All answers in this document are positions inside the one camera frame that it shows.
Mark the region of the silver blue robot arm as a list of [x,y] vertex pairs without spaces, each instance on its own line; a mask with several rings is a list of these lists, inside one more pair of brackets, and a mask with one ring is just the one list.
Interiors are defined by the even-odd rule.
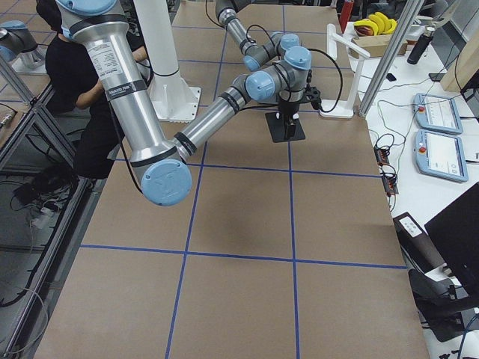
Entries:
[[128,24],[118,1],[60,1],[62,30],[82,44],[105,89],[131,147],[130,163],[142,194],[152,203],[172,206],[192,187],[186,160],[251,100],[274,96],[298,104],[305,92],[311,53],[295,34],[277,33],[259,46],[237,14],[246,1],[216,2],[216,18],[238,44],[248,74],[233,84],[173,138],[160,126],[147,85],[126,40]]
[[238,45],[243,55],[243,63],[254,72],[275,57],[282,57],[286,51],[294,46],[300,45],[300,39],[296,34],[282,34],[275,32],[268,34],[268,41],[258,44],[248,33],[238,19],[237,14],[245,7],[253,4],[249,0],[220,0],[216,1],[215,12],[219,26],[226,30],[231,38]]

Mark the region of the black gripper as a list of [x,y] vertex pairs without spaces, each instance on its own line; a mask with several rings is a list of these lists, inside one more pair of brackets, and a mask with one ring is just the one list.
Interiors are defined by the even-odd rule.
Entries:
[[[299,92],[289,93],[286,91],[280,92],[278,97],[278,111],[282,114],[298,114],[299,106],[301,104],[302,95]],[[296,121],[284,120],[284,140],[289,141],[296,133]]]

